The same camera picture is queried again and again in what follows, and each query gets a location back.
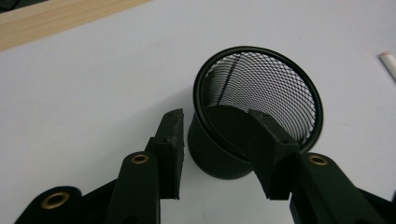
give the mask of wooden edge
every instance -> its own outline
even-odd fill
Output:
[[[151,0],[49,0],[0,14],[0,51]]]

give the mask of metal mesh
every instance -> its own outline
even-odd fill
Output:
[[[314,130],[318,111],[304,80],[287,64],[259,52],[227,55],[207,70],[203,106],[230,105],[272,115],[300,144]]]

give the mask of black object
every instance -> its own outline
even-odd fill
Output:
[[[268,199],[287,200],[300,145],[265,113],[249,110],[252,122],[244,147]]]
[[[328,157],[302,154],[295,175],[290,202],[295,223],[395,223],[395,202],[362,193]]]
[[[127,156],[119,178],[81,197],[57,187],[38,195],[16,221],[30,223],[160,223],[160,199],[179,199],[183,110],[163,116],[146,150]]]
[[[243,149],[254,122],[249,110],[274,117],[301,153],[315,144],[323,122],[321,101],[307,74],[269,49],[236,47],[214,55],[195,79],[193,101],[190,153],[202,170],[223,179],[252,170]]]
[[[48,0],[2,0],[0,2],[0,13],[11,11],[21,7],[28,7],[46,1]]]

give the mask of black mesh cup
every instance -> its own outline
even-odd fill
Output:
[[[300,143],[301,153],[318,140],[323,122],[320,98],[308,75],[269,49],[236,47],[214,55],[195,79],[193,101],[191,156],[206,173],[222,179],[252,171],[243,153],[253,122],[250,109],[273,116]]]

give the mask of white surface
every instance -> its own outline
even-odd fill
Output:
[[[114,179],[169,110],[184,108],[187,133],[198,70],[241,45],[305,70],[325,111],[312,151],[390,199],[396,84],[377,53],[396,52],[394,8],[394,0],[155,0],[0,52],[0,222],[47,189],[85,194]],[[185,151],[181,200],[162,201],[164,224],[292,223],[289,202],[265,200],[254,174],[218,180]]]

